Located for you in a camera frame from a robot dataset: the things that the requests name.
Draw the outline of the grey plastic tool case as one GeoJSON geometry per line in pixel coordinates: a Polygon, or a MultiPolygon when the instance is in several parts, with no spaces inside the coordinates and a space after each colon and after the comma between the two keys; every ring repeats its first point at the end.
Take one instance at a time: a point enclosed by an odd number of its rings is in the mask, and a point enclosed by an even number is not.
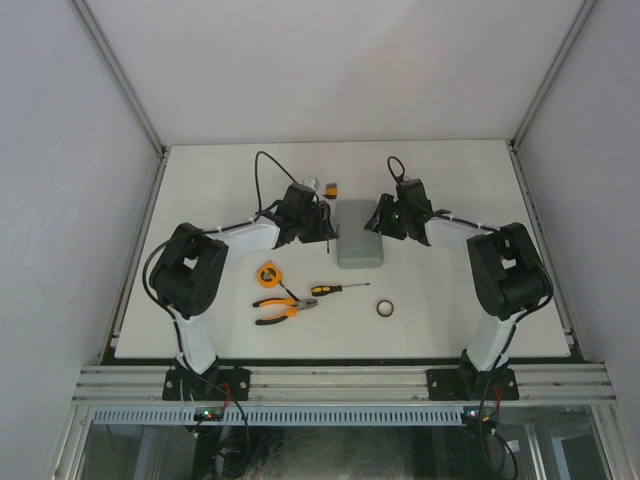
{"type": "Polygon", "coordinates": [[[382,236],[365,229],[374,200],[341,200],[336,204],[336,257],[341,269],[375,269],[384,263],[382,236]]]}

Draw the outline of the orange black pliers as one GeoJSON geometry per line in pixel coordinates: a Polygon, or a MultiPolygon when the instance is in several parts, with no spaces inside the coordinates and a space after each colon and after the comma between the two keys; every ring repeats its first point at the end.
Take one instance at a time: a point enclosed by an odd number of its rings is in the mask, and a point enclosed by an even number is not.
{"type": "Polygon", "coordinates": [[[279,308],[278,312],[273,315],[263,316],[255,321],[257,326],[271,326],[284,322],[295,317],[299,312],[309,310],[318,306],[318,300],[315,298],[296,300],[293,297],[288,298],[267,298],[257,301],[253,304],[254,308],[267,308],[274,310],[279,308]]]}

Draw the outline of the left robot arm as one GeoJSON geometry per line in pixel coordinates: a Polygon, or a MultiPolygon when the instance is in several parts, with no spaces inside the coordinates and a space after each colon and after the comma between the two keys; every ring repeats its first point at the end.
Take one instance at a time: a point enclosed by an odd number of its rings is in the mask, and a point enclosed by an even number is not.
{"type": "Polygon", "coordinates": [[[184,388],[206,400],[219,387],[209,369],[218,360],[204,314],[213,304],[226,264],[295,240],[326,242],[336,237],[331,207],[311,187],[292,183],[284,197],[249,219],[226,227],[179,224],[171,237],[149,254],[142,282],[147,296],[172,320],[178,362],[187,370],[184,388]]]}

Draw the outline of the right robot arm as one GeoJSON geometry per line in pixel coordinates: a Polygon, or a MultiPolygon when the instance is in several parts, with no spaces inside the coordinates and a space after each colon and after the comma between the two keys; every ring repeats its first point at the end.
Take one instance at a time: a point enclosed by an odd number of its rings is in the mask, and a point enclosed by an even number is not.
{"type": "Polygon", "coordinates": [[[488,226],[444,209],[435,210],[418,179],[396,184],[394,195],[383,194],[365,224],[366,230],[428,247],[465,254],[476,297],[484,314],[463,351],[461,391],[480,399],[492,391],[492,370],[508,362],[507,352],[517,325],[544,308],[554,288],[525,225],[512,222],[488,226]]]}

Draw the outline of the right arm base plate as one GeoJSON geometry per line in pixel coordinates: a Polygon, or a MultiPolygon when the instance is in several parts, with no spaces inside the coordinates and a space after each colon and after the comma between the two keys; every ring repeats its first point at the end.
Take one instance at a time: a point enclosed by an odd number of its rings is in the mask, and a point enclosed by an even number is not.
{"type": "Polygon", "coordinates": [[[472,374],[469,378],[459,368],[429,369],[426,380],[432,401],[520,399],[515,372],[510,368],[472,374]]]}

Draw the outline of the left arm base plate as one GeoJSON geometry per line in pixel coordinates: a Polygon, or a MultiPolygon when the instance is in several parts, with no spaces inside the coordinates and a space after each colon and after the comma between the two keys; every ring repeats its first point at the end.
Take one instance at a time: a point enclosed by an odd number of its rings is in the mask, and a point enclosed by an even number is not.
{"type": "Polygon", "coordinates": [[[182,366],[173,366],[165,375],[162,399],[223,401],[232,397],[246,401],[250,381],[251,372],[244,368],[211,368],[198,375],[182,366]]]}

